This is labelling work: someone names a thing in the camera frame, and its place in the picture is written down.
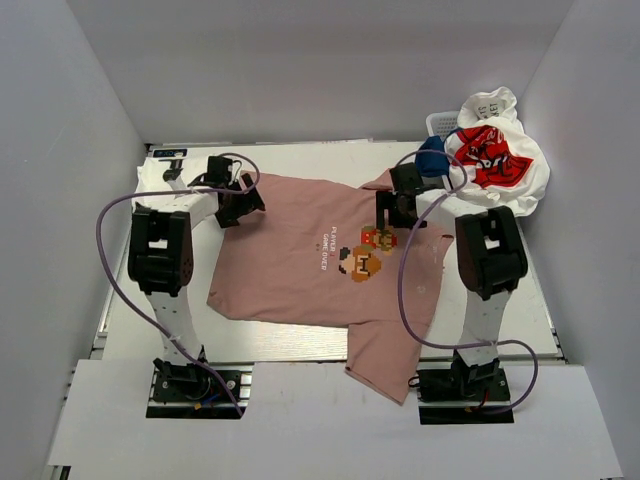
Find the blue t shirt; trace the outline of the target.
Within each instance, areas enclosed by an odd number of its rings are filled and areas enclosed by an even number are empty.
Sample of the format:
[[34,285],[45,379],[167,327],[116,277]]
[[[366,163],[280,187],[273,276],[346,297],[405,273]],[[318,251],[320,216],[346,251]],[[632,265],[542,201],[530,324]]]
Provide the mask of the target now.
[[439,136],[430,136],[419,148],[415,164],[423,183],[428,187],[451,190],[450,162],[444,154],[444,142]]

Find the white red print t shirt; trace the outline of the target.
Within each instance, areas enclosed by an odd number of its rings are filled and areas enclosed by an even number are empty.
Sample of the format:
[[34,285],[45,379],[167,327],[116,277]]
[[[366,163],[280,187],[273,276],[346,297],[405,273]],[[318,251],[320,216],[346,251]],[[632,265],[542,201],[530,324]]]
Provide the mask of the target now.
[[487,208],[507,206],[516,217],[531,215],[544,198],[547,160],[539,145],[509,121],[491,118],[462,128],[446,138],[444,147],[468,175],[460,198]]

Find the pink t shirt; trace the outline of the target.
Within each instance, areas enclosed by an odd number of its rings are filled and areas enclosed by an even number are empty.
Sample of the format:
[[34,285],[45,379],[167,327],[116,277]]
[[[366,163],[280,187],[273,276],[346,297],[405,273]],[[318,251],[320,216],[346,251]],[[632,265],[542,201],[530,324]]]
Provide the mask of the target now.
[[409,230],[376,230],[359,213],[364,191],[327,180],[274,174],[258,190],[266,211],[225,231],[207,298],[230,320],[343,328],[347,373],[403,403],[436,312],[453,238],[417,231],[397,277]]

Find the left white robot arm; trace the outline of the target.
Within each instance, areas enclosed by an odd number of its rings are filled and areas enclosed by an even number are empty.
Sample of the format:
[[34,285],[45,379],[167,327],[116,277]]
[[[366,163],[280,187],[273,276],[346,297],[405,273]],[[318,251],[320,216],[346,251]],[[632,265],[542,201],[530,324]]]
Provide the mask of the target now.
[[205,347],[197,337],[187,287],[195,269],[192,231],[213,218],[221,230],[240,225],[240,218],[266,210],[257,190],[258,175],[243,173],[253,162],[237,153],[213,155],[206,170],[187,183],[183,160],[167,160],[162,179],[172,200],[158,207],[138,203],[132,214],[127,270],[149,302],[158,325],[164,359],[159,367],[187,365],[177,376],[177,387],[188,398],[199,399],[211,387]]

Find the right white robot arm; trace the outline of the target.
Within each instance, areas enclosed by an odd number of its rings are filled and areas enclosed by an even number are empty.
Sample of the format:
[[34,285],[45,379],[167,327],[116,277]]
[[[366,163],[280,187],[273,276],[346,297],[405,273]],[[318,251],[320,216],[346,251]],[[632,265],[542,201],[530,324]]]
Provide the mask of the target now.
[[404,308],[404,267],[417,231],[427,217],[454,237],[460,279],[467,289],[463,330],[454,352],[461,367],[451,374],[453,390],[472,399],[498,369],[498,341],[506,305],[528,272],[528,261],[512,210],[474,205],[451,189],[430,189],[413,163],[389,170],[390,189],[376,193],[376,221],[407,228],[409,236],[399,264],[397,294],[401,320],[410,330]]

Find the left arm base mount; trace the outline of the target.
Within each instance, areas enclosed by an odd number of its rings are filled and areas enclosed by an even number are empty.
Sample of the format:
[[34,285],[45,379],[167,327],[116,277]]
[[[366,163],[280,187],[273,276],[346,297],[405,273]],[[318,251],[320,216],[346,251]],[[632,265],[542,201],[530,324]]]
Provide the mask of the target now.
[[148,419],[238,420],[249,403],[250,368],[218,369],[219,377],[194,364],[155,359],[146,407]]

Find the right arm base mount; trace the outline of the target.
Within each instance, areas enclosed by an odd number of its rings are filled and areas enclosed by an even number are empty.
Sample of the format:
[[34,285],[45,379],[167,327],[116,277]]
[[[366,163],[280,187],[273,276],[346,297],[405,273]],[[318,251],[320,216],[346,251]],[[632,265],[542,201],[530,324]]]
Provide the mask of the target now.
[[449,368],[423,368],[408,381],[418,397],[422,425],[512,424],[514,414],[504,369],[495,359],[468,366],[455,354]]

